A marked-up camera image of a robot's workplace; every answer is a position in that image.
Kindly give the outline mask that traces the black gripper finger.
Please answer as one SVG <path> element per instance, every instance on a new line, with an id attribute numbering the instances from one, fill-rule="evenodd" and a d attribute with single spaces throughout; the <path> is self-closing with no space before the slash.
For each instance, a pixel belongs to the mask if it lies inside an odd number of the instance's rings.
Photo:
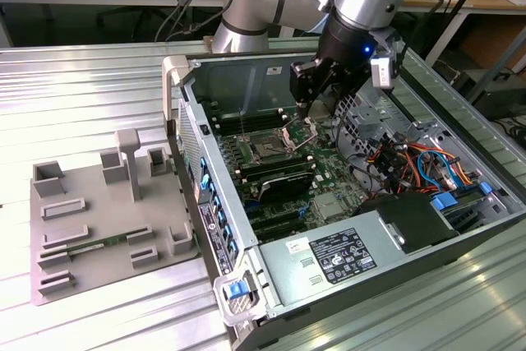
<path id="1" fill-rule="evenodd" d="M 315 58 L 310 62 L 294 62 L 290 67 L 290 92 L 294 97 L 297 114 L 308 116 L 315 99 L 326 89 L 329 63 Z"/>
<path id="2" fill-rule="evenodd" d="M 331 86 L 334 104 L 338 104 L 347 95 L 354 95 L 364 84 L 364 74 L 354 73 L 343 76 Z"/>

